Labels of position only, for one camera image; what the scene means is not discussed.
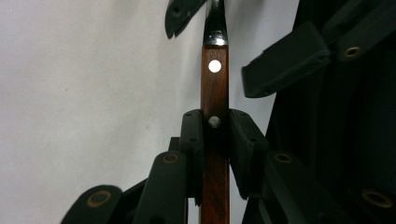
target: wood grain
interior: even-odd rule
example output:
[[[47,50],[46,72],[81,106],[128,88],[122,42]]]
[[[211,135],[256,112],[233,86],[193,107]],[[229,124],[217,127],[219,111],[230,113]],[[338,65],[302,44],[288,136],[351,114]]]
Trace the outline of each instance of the wood grain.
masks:
[[[208,69],[212,60],[221,63],[221,69],[217,73]],[[205,133],[205,177],[200,209],[201,224],[230,223],[229,160],[225,144],[229,110],[228,73],[228,46],[203,46],[201,110]],[[216,129],[208,125],[212,116],[221,121]]]

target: metal neck of utensil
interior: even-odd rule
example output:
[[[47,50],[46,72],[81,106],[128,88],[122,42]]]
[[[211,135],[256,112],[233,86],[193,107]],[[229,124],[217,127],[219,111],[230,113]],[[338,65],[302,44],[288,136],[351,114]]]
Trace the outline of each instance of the metal neck of utensil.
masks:
[[[224,0],[208,0],[206,2],[204,45],[228,45]]]

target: white backdrop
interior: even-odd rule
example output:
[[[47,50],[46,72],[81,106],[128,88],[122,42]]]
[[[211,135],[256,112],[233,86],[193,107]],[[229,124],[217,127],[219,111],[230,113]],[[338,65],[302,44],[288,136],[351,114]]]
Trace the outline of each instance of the white backdrop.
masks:
[[[168,40],[167,4],[0,1],[0,223],[59,223],[86,189],[146,178],[179,136],[182,115],[199,107],[205,7]],[[264,133],[275,96],[245,98],[240,69],[291,30],[297,5],[226,1],[230,107]],[[231,185],[241,223],[246,202]]]

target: brown wooden handle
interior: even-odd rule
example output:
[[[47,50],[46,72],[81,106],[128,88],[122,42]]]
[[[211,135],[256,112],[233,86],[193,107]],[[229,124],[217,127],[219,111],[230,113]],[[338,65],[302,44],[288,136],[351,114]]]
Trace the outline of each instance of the brown wooden handle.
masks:
[[[210,71],[212,61],[221,65],[218,72]],[[203,46],[201,110],[205,130],[205,177],[201,224],[230,223],[229,160],[225,144],[229,110],[228,73],[228,46]]]

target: silver rivet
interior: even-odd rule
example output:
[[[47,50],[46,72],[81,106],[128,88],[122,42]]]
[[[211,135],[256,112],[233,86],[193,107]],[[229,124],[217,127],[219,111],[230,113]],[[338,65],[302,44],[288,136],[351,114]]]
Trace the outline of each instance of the silver rivet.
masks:
[[[221,63],[218,60],[212,60],[209,63],[209,70],[212,73],[217,73],[219,70],[221,70]]]
[[[218,128],[221,124],[221,120],[218,117],[213,116],[210,117],[208,123],[211,128]]]

